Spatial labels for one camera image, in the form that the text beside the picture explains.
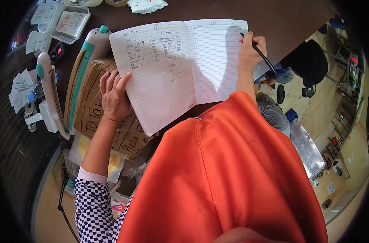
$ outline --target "pen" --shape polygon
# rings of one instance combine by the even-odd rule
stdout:
[[[274,71],[274,73],[277,75],[277,73],[276,73],[276,71],[275,71],[275,69],[274,69],[274,67],[272,66],[272,64],[271,64],[271,62],[267,59],[267,57],[265,57],[264,55],[263,55],[263,53],[259,50],[259,48],[257,48],[257,43],[255,43],[255,42],[252,42],[252,47],[259,53],[259,55],[264,59],[264,61],[265,61],[265,63],[270,67],[270,69],[272,70],[272,71]]]

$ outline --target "black cable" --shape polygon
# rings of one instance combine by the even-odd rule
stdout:
[[[72,235],[75,237],[75,240],[76,240],[78,243],[80,243],[80,241],[79,241],[79,239],[78,239],[78,236],[75,234],[74,230],[72,229],[71,224],[70,224],[70,222],[68,221],[67,216],[65,215],[65,212],[64,212],[63,206],[61,205],[61,201],[63,201],[64,189],[65,189],[65,186],[67,185],[67,181],[68,181],[68,179],[69,179],[68,174],[67,174],[67,169],[66,169],[66,167],[65,167],[65,163],[63,163],[63,174],[64,174],[64,178],[63,178],[63,183],[61,184],[61,190],[60,190],[60,197],[59,197],[58,210],[63,214],[63,217],[64,217],[64,219],[65,219],[65,222],[67,223],[68,228],[70,228],[70,231],[71,231]]]

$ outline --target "open notebook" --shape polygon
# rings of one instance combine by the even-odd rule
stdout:
[[[236,91],[240,32],[247,21],[160,22],[110,35],[126,92],[147,136],[196,104],[226,100]]]

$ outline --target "tissue paper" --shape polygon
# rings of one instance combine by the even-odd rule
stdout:
[[[129,0],[128,6],[134,14],[149,14],[167,6],[164,0]]]

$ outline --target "hand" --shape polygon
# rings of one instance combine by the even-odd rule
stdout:
[[[112,74],[106,72],[99,81],[104,110],[103,117],[111,122],[119,123],[133,110],[125,94],[125,86],[131,77],[130,71],[120,77],[118,69],[116,69]]]
[[[262,83],[267,84],[267,85],[273,85],[275,84],[275,82],[276,80],[274,78],[269,78],[269,79],[264,80]]]
[[[242,45],[239,50],[238,71],[252,72],[255,65],[263,60],[259,53],[252,47],[252,42],[257,43],[256,47],[267,56],[265,38],[263,36],[254,37],[252,32],[248,32],[244,35],[244,38],[240,38],[239,41]]]

